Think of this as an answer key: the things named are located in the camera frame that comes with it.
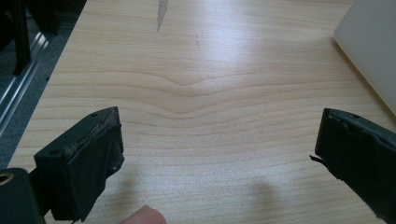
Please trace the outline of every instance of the human hand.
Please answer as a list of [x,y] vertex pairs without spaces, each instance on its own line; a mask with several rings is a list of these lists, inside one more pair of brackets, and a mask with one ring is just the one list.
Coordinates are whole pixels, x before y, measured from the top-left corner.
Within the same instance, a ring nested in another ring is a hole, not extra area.
[[145,205],[120,224],[166,224],[166,220],[160,212]]

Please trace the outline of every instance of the wood grain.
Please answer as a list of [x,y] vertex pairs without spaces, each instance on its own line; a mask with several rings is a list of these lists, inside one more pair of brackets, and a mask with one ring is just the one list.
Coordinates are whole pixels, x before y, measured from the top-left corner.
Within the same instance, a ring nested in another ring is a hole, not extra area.
[[[352,1],[89,0],[10,166],[120,108],[126,161],[87,223],[382,223],[314,153],[324,107],[396,130],[337,47]],[[48,223],[54,222],[47,217]]]

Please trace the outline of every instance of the floor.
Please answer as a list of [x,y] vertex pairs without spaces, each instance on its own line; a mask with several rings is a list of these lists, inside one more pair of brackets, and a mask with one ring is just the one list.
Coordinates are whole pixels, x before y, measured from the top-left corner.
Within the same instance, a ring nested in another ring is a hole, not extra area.
[[[64,49],[64,46],[69,38],[74,25],[77,22],[79,12],[75,10],[61,10],[57,11],[57,16],[60,21],[60,29],[56,35],[54,34],[44,34],[41,35],[35,20],[27,11],[27,25],[29,31],[29,41],[31,47],[37,36],[46,37],[48,45],[43,48],[40,54],[34,57],[32,52],[32,61],[35,62],[34,71],[30,71],[29,75],[30,81],[26,81],[26,88],[21,94],[20,100],[16,100],[14,105],[15,109],[11,110],[9,114],[9,119],[5,122],[5,125],[0,132],[0,170],[7,168],[9,161],[21,140],[21,136],[32,116],[35,107],[43,93],[50,75],[58,62],[58,59]],[[12,75],[15,68],[16,56],[15,56],[15,43],[12,41],[5,49],[0,51],[0,104],[5,105],[8,103],[8,98],[5,97],[6,90],[11,86],[11,82],[19,80],[25,76],[21,74],[19,77],[14,77]],[[8,95],[14,94],[16,91],[11,89]]]

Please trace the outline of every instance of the fingertip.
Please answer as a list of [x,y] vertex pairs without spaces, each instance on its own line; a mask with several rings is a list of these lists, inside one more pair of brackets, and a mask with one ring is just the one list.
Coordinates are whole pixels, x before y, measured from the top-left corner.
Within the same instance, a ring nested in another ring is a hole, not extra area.
[[120,224],[166,224],[166,220],[159,211],[144,205]]

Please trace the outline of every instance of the light wood surface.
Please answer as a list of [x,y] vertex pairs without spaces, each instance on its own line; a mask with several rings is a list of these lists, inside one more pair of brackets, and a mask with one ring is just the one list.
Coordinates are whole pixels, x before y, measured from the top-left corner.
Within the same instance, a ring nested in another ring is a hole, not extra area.
[[144,204],[168,223],[382,223],[308,157],[324,107],[396,130],[332,38],[351,4],[88,0],[10,167],[116,105],[126,161],[87,223]]

